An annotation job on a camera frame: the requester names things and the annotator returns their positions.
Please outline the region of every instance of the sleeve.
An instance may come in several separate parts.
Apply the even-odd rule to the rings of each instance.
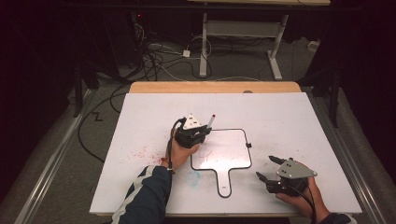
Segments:
[[[346,214],[331,213],[320,224],[357,224],[358,222]]]
[[[113,224],[159,224],[165,217],[165,195],[170,190],[169,172],[163,166],[148,166],[129,188],[125,201],[114,213]]]

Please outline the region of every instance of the gray floor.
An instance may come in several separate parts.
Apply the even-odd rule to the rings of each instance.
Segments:
[[[291,44],[282,43],[276,59],[285,81],[297,80],[304,76],[314,57],[314,53],[307,50],[307,44],[308,41],[305,39]],[[184,49],[172,43],[164,45],[170,48],[163,48],[164,51],[182,52]],[[230,46],[226,43],[219,41],[213,43],[214,48],[209,56],[212,76],[208,80],[274,81],[265,55],[265,51],[272,47],[271,40],[265,39],[255,47],[236,44],[233,46],[233,51],[229,52]],[[166,61],[178,57],[171,54],[162,54],[162,56]],[[191,55],[192,58],[198,56],[199,54],[196,53]],[[198,75],[199,62],[197,60],[183,61],[192,63],[194,74]],[[165,63],[163,68],[174,63]],[[127,74],[130,69],[127,66],[121,66],[120,70],[123,74]],[[91,108],[109,97],[120,85],[104,75],[99,77],[101,82],[99,90],[86,91],[83,115],[88,114]],[[166,68],[166,71],[164,69],[160,71],[158,80],[196,81],[198,79],[191,75],[191,66],[188,63],[179,63]],[[128,86],[124,86],[118,92],[126,92],[128,89]],[[309,88],[303,88],[303,91],[310,95]],[[342,90],[340,91],[337,113],[338,129],[334,129],[327,117],[329,99],[310,96],[310,100],[361,204],[363,213],[354,217],[359,223],[394,223],[396,218],[395,186],[370,148],[359,123],[350,111],[345,95]],[[42,194],[34,194],[35,197],[31,202],[37,205],[36,209],[29,210],[31,214],[24,223],[104,223],[110,220],[110,217],[98,217],[89,213],[103,164],[85,152],[78,141],[76,123],[81,121],[82,116],[73,118],[75,108],[73,97],[73,92],[71,92],[70,106],[36,147],[12,190],[0,205],[0,223],[15,222],[29,200],[37,180],[43,171],[47,170],[52,171],[53,178],[45,183],[44,186],[48,188],[44,189]],[[122,100],[123,96],[113,99],[116,109],[121,109]],[[81,126],[81,139],[92,153],[104,159],[119,113],[110,106],[109,101],[93,111],[99,112],[98,118],[102,121],[95,121],[94,115],[90,114]],[[64,150],[64,154],[60,156],[60,165],[48,167],[48,162],[52,161],[54,153],[61,149]],[[310,223],[307,218],[303,217],[291,218],[290,222],[293,224]]]

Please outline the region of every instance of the table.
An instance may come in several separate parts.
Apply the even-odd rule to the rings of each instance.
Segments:
[[[189,167],[189,162],[186,162],[177,170],[174,177],[172,195],[167,206],[169,217],[296,216],[294,208],[281,203],[273,194],[266,192],[264,184],[255,176],[256,171],[262,171],[271,179],[276,177],[275,171],[278,165],[268,160],[269,153],[276,154],[280,158],[293,157],[297,161],[312,165],[310,168],[319,173],[318,185],[323,189],[323,198],[332,211],[361,212],[309,100],[300,92],[296,83],[136,82],[130,92],[131,94],[127,95],[124,101],[119,123],[92,201],[91,213],[111,215],[117,210],[126,190],[140,173],[140,169],[155,164],[162,156],[161,145],[166,144],[170,128],[168,126],[171,125],[167,121],[173,123],[175,114],[184,115],[194,108],[202,108],[201,114],[218,110],[216,113],[219,112],[220,118],[227,118],[227,113],[233,115],[232,120],[217,118],[217,128],[240,125],[241,120],[250,118],[242,121],[246,124],[242,128],[247,131],[247,139],[253,144],[249,150],[252,166],[243,171],[230,172],[233,193],[231,197],[222,199],[217,193],[215,174],[210,171],[199,174],[201,182],[198,187],[186,185],[184,176],[194,172]],[[214,104],[207,103],[214,98],[217,99]],[[189,101],[187,109],[180,106],[180,102],[187,102],[186,99]],[[227,105],[225,112],[222,105]],[[312,133],[301,132],[299,127],[301,124],[309,127]],[[125,132],[126,130],[139,130],[139,132]],[[342,195],[342,200],[339,199],[341,203],[336,201],[335,191]]]
[[[209,3],[236,3],[236,4],[253,4],[253,5],[304,5],[328,6],[330,0],[191,0],[193,2],[202,2],[206,5]],[[275,80],[282,80],[279,67],[276,62],[276,53],[282,40],[283,32],[289,15],[283,15],[280,22],[258,22],[258,21],[209,21],[207,13],[204,13],[203,32],[202,32],[202,53],[200,61],[200,77],[206,77],[206,63],[208,60],[207,53],[207,36],[208,35],[232,35],[232,36],[252,36],[252,37],[274,37],[274,47],[267,51],[267,56]]]

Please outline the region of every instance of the person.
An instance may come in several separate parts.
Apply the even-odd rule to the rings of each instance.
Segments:
[[[188,157],[198,150],[199,146],[197,144],[187,149],[181,147],[173,138],[171,153],[173,172],[176,172],[187,161]],[[163,158],[161,165],[147,166],[129,188],[124,202],[112,216],[112,223],[162,223],[165,218],[165,198],[171,190],[171,178],[168,168],[168,158]],[[357,223],[350,216],[331,213],[326,208],[314,177],[308,177],[308,188],[311,190],[316,207],[316,223]],[[308,188],[305,190],[304,195],[311,200],[311,193]],[[303,216],[312,216],[312,209],[303,197],[290,197],[282,193],[277,193],[276,197],[285,203],[295,206]]]

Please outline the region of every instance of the pen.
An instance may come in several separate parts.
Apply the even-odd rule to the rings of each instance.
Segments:
[[[209,123],[207,124],[207,127],[206,127],[206,128],[210,128],[210,126],[212,125],[213,120],[215,119],[215,116],[216,116],[216,115],[212,115],[212,118],[210,118],[210,121],[209,121]]]

